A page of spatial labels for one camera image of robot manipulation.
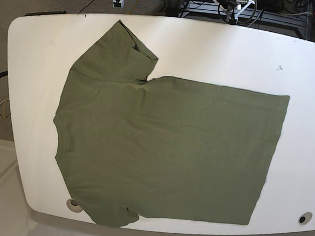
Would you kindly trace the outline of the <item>left table grommet hole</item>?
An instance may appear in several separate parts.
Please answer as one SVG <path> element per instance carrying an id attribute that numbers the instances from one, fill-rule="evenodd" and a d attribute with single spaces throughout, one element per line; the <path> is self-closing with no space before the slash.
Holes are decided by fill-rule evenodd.
<path id="1" fill-rule="evenodd" d="M 80 213 L 83 211 L 81 206 L 72 198 L 67 200 L 66 206 L 69 210 L 71 210 L 74 213 Z"/>

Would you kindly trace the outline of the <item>black bar behind table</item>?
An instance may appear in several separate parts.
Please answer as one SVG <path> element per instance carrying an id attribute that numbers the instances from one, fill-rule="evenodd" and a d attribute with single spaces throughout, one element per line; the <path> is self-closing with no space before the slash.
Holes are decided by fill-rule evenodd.
<path id="1" fill-rule="evenodd" d="M 29 16 L 46 16 L 46 15 L 62 15 L 62 14 L 67 14 L 66 11 L 46 11 L 46 12 L 32 12 L 32 13 L 27 13 L 24 16 L 29 17 Z"/>

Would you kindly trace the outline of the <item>table grommet hole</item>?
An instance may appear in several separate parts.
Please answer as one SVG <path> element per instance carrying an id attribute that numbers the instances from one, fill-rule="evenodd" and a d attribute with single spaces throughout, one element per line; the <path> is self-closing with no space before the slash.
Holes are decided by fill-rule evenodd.
<path id="1" fill-rule="evenodd" d="M 80 213 L 83 211 L 81 206 L 72 198 L 67 200 L 66 206 L 69 210 L 71 210 L 74 213 Z"/>
<path id="2" fill-rule="evenodd" d="M 298 219 L 298 224 L 306 225 L 311 221 L 312 217 L 313 214 L 311 212 L 306 212 L 300 216 L 300 218 Z"/>

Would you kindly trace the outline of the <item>aluminium frame rack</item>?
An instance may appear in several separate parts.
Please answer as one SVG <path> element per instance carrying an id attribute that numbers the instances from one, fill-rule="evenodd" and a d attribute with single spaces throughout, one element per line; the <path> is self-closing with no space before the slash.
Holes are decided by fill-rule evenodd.
<path id="1" fill-rule="evenodd" d="M 166 16 L 187 16 L 219 20 L 230 25 L 268 27 L 295 31 L 297 37 L 312 39 L 311 8 L 292 13 L 285 10 L 286 0 L 163 0 Z"/>

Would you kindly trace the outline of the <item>right table grommet hole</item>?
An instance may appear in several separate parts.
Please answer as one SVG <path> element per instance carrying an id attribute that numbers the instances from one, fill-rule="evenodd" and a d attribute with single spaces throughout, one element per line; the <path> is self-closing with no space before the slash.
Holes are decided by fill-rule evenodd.
<path id="1" fill-rule="evenodd" d="M 300 216 L 300 218 L 298 219 L 298 224 L 306 225 L 311 221 L 312 217 L 313 214 L 311 212 L 306 212 Z"/>

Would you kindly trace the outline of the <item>olive green T-shirt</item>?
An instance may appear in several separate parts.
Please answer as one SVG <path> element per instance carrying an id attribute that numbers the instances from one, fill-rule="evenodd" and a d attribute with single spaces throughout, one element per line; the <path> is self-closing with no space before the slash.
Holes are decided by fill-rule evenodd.
<path id="1" fill-rule="evenodd" d="M 116 22 L 72 65 L 57 165 L 98 225 L 140 217 L 248 225 L 290 98 L 176 77 Z"/>

